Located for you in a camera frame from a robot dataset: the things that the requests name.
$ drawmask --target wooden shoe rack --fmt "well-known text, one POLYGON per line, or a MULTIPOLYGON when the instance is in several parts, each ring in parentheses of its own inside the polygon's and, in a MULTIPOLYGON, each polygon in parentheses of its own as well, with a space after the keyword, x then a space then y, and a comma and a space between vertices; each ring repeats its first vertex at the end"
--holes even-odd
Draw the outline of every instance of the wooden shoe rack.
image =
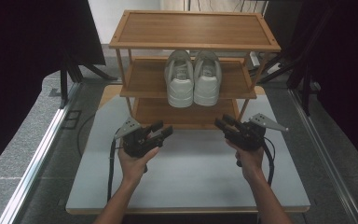
POLYGON ((214 119, 229 114, 241 119, 249 100, 255 99, 255 83, 271 52, 281 50, 261 14, 200 13, 181 11, 126 10, 109 44, 115 49, 123 88, 132 116, 143 125, 162 119, 175 129, 214 129, 214 119), (127 71, 121 60, 127 49, 127 71), (187 49, 246 52, 244 58, 220 58, 222 84, 213 106, 193 104, 175 108, 168 104, 164 67, 168 57, 132 57, 132 49, 187 49), (265 56, 253 78, 246 61, 250 52, 265 56), (130 98, 135 98, 131 106, 130 98), (237 99, 245 99, 238 109, 237 99))

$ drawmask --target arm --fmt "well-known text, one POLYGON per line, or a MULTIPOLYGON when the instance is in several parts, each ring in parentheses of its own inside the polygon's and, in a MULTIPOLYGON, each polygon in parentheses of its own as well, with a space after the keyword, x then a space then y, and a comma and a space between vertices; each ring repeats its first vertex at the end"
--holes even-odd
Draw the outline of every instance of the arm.
POLYGON ((130 198, 141 181, 144 169, 148 161, 158 153, 158 147, 153 148, 142 158, 132 158, 124 152, 124 149, 118 151, 123 179, 116 193, 109 200, 100 215, 94 221, 94 224, 101 223, 121 223, 130 198))
POLYGON ((248 181, 252 193, 255 197, 255 203, 263 224, 269 223, 293 223, 292 220, 283 211, 281 204, 276 198, 271 187, 267 183, 261 169, 264 150, 259 148, 257 151, 243 150, 228 140, 229 146, 237 150, 236 158, 242 163, 243 177, 248 181))

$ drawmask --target white sneaker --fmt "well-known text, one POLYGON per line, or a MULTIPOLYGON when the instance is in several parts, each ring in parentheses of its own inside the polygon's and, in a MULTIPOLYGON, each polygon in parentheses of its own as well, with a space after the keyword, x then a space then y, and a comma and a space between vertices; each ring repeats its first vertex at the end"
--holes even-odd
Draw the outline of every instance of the white sneaker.
POLYGON ((204 50, 197 55, 194 64, 194 102, 197 105, 215 105, 222 83, 219 58, 213 52, 204 50))
POLYGON ((173 107, 188 107, 193 104, 193 64, 185 50, 176 50, 165 64, 168 103, 173 107))

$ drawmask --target bottom shelf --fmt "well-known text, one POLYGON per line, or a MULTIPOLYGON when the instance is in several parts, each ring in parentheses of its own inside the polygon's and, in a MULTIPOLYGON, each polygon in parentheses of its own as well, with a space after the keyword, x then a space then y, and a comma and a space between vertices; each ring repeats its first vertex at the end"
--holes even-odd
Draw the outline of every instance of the bottom shelf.
POLYGON ((138 98, 132 110, 138 122, 148 125, 162 120, 164 125, 172 125, 174 129, 217 129, 216 118, 229 114, 234 118, 239 115, 237 101, 220 99, 216 105, 202 106, 193 103, 186 108, 176 108, 168 104, 167 99, 138 98))

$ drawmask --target white tabletop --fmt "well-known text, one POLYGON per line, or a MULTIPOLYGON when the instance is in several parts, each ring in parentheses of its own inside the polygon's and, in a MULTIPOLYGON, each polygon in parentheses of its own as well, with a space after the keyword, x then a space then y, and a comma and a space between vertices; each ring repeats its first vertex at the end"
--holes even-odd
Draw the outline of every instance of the white tabletop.
MULTIPOLYGON (((266 95, 251 100, 243 116, 262 113, 276 120, 266 95)), ((125 98, 114 97, 97 111, 66 205, 71 214, 99 213, 106 205, 109 153, 113 135, 128 118, 125 98)), ((272 189, 288 212, 305 212, 310 201, 281 132, 267 130, 276 147, 272 189)), ((236 165, 235 150, 219 130, 173 130, 132 195, 133 213, 256 212, 249 185, 236 165)), ((269 173, 268 159, 263 170, 269 173)), ((122 177, 115 160, 112 193, 122 177)))

